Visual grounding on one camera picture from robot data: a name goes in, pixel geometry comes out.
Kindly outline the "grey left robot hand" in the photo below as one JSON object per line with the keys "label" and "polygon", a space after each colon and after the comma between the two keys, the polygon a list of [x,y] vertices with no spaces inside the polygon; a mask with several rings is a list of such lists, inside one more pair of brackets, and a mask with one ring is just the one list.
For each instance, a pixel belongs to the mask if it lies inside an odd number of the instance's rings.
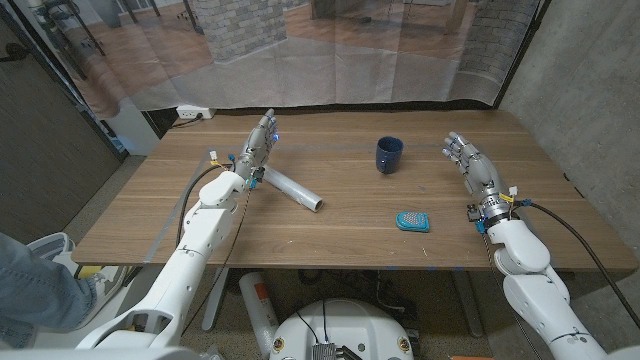
{"label": "grey left robot hand", "polygon": [[264,165],[268,162],[273,145],[279,139],[277,131],[274,109],[270,108],[250,132],[235,161],[234,172],[241,176],[247,185],[254,181],[261,182]]}

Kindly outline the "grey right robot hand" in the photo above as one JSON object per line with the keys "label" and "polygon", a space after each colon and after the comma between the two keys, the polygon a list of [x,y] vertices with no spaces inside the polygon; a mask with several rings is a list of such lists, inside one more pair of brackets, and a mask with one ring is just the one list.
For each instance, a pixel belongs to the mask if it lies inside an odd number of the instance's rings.
{"label": "grey right robot hand", "polygon": [[486,232],[500,222],[519,220],[512,203],[506,200],[508,187],[489,157],[455,132],[449,133],[445,144],[442,153],[458,167],[474,199],[467,206],[469,221]]}

